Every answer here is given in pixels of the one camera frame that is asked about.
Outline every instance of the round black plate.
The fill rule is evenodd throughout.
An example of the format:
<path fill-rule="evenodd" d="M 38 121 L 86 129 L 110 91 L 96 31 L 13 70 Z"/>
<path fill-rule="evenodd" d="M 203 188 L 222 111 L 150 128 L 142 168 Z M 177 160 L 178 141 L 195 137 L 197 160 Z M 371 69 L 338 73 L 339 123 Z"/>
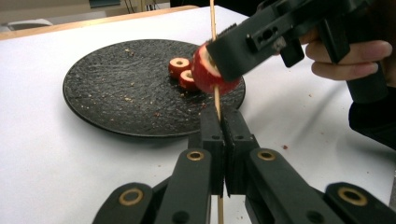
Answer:
<path fill-rule="evenodd" d="M 169 77 L 169 61 L 191 58 L 198 46 L 162 39 L 122 42 L 98 49 L 76 62 L 64 79 L 64 99 L 82 119 L 113 133 L 173 137 L 196 133 L 200 111 L 213 95 L 186 92 Z M 221 96 L 238 108 L 245 82 Z"/>

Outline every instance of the table surface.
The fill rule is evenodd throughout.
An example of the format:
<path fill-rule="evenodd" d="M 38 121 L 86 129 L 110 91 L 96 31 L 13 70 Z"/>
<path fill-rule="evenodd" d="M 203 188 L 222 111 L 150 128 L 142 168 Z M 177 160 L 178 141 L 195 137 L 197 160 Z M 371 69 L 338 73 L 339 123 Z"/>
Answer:
<path fill-rule="evenodd" d="M 108 45 L 153 38 L 202 44 L 211 36 L 209 8 L 191 8 L 2 35 L 1 223 L 90 223 L 117 187 L 153 187 L 172 174 L 186 137 L 142 139 L 93 127 L 69 109 L 62 86 L 76 61 Z M 218 31 L 246 19 L 222 7 L 216 18 Z M 388 204 L 396 153 L 349 129 L 346 83 L 314 76 L 311 63 L 286 68 L 272 57 L 247 73 L 240 108 L 247 125 L 312 187 L 345 181 Z M 249 223 L 242 196 L 226 198 L 224 214 L 225 223 Z"/>

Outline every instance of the brass screw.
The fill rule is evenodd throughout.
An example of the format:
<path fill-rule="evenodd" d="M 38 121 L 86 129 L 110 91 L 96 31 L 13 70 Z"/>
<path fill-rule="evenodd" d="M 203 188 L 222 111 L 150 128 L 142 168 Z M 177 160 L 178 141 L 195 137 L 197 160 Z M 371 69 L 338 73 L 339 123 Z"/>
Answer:
<path fill-rule="evenodd" d="M 338 190 L 338 196 L 348 203 L 357 206 L 364 206 L 367 204 L 367 198 L 356 189 L 341 187 Z"/>
<path fill-rule="evenodd" d="M 257 156 L 264 161 L 274 161 L 276 158 L 276 155 L 269 150 L 262 150 Z"/>
<path fill-rule="evenodd" d="M 204 153 L 200 151 L 192 151 L 187 154 L 187 158 L 191 161 L 200 161 L 204 159 Z"/>
<path fill-rule="evenodd" d="M 132 199 L 127 198 L 129 194 L 135 194 L 136 196 Z M 127 189 L 119 197 L 119 202 L 125 206 L 131 206 L 140 203 L 143 199 L 143 191 L 138 188 Z"/>

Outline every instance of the skewer stick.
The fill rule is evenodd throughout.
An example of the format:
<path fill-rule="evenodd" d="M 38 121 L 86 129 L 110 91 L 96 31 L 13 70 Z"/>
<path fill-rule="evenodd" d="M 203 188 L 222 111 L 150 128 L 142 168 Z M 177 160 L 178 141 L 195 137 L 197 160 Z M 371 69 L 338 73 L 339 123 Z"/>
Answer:
<path fill-rule="evenodd" d="M 212 40 L 216 40 L 215 0 L 210 0 L 210 21 L 212 23 Z"/>
<path fill-rule="evenodd" d="M 212 41 L 216 40 L 216 20 L 215 20 L 215 0 L 210 0 L 210 21 L 212 24 Z M 220 113 L 220 94 L 219 94 L 219 86 L 216 85 L 214 87 L 215 93 L 215 107 L 218 111 L 219 121 L 221 120 Z M 224 212 L 223 212 L 223 199 L 221 195 L 218 196 L 218 223 L 224 224 Z"/>

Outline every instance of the apple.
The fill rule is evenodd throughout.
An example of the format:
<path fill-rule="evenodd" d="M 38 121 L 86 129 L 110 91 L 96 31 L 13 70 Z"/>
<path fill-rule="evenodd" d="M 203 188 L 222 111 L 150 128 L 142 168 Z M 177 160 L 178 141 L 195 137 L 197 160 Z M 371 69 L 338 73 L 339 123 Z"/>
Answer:
<path fill-rule="evenodd" d="M 174 58 L 168 64 L 169 75 L 174 79 L 178 79 L 183 71 L 190 69 L 190 60 L 186 58 Z"/>
<path fill-rule="evenodd" d="M 220 95 L 232 91 L 239 84 L 240 78 L 226 82 L 207 52 L 206 45 L 207 42 L 201 45 L 192 57 L 191 73 L 195 85 L 207 93 L 214 93 L 215 86 L 219 86 Z"/>
<path fill-rule="evenodd" d="M 195 85 L 194 78 L 192 78 L 191 70 L 183 71 L 178 79 L 178 85 L 185 91 L 198 91 L 198 87 Z"/>

